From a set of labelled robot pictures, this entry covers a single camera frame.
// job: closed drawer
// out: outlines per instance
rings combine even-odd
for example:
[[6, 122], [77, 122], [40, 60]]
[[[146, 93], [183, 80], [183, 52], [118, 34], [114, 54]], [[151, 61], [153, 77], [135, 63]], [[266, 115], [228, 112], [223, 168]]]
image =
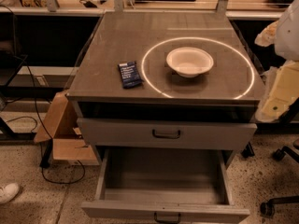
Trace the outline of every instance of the closed drawer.
[[239, 223], [221, 152], [112, 147], [105, 153], [89, 217]]
[[96, 146], [242, 150], [253, 123], [78, 119], [84, 140]]

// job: white bowl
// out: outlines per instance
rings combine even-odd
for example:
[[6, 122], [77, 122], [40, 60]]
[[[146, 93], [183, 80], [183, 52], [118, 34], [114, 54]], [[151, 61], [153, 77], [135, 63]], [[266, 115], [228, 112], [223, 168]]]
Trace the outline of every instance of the white bowl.
[[196, 77], [209, 71], [214, 64], [213, 58], [204, 50], [187, 47], [170, 51], [166, 61], [182, 77]]

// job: concrete floor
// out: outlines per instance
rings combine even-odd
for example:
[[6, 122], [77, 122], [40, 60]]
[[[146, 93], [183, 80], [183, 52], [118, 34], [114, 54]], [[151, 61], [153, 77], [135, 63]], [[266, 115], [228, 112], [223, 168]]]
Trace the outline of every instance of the concrete floor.
[[[18, 106], [15, 107], [7, 107], [0, 116], [9, 120], [23, 115]], [[33, 108], [29, 108], [26, 115], [34, 117], [36, 114]], [[14, 125], [12, 122], [9, 125], [18, 132], [30, 132], [34, 123], [19, 119]], [[259, 211], [260, 203], [270, 198], [299, 194], [298, 164], [289, 156], [281, 162], [271, 158], [274, 150], [290, 145], [296, 138], [298, 135], [293, 134], [256, 134], [251, 140], [255, 156], [244, 159], [240, 154], [236, 155], [228, 169], [228, 176], [235, 206], [250, 210], [250, 216], [242, 224], [299, 223], [299, 204], [278, 205], [273, 218], [261, 217]], [[18, 196], [12, 202], [0, 206], [1, 224], [150, 223], [89, 218], [80, 205], [83, 201], [93, 199], [99, 166], [85, 166], [85, 176], [78, 183], [59, 185], [44, 179], [39, 168], [40, 160], [40, 146], [33, 142], [0, 141], [0, 185], [9, 182], [21, 185]], [[68, 164], [52, 165], [44, 174], [50, 180], [70, 182], [81, 177], [82, 168]]]

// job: drawer handle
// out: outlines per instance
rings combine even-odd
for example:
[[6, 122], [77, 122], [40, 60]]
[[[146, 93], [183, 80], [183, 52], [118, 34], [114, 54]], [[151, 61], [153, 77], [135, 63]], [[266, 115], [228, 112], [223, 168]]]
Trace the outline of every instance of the drawer handle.
[[171, 220], [159, 220], [157, 217], [157, 213], [154, 214], [154, 219], [157, 223], [162, 224], [179, 224], [180, 222], [180, 213], [178, 214], [178, 220], [177, 221], [171, 221]]
[[178, 139], [180, 138], [180, 131], [177, 131], [177, 133], [174, 133], [174, 135], [171, 134], [158, 134], [156, 130], [152, 130], [152, 136], [155, 138], [168, 138], [168, 139]]

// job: open cardboard box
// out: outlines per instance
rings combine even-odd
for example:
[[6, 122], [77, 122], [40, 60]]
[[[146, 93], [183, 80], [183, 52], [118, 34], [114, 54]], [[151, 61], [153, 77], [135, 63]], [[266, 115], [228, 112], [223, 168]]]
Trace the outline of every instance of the open cardboard box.
[[68, 161], [72, 165], [99, 165], [91, 146], [87, 146], [78, 133], [77, 114], [65, 97], [66, 91], [56, 93], [43, 124], [40, 125], [34, 142], [52, 139], [54, 161]]

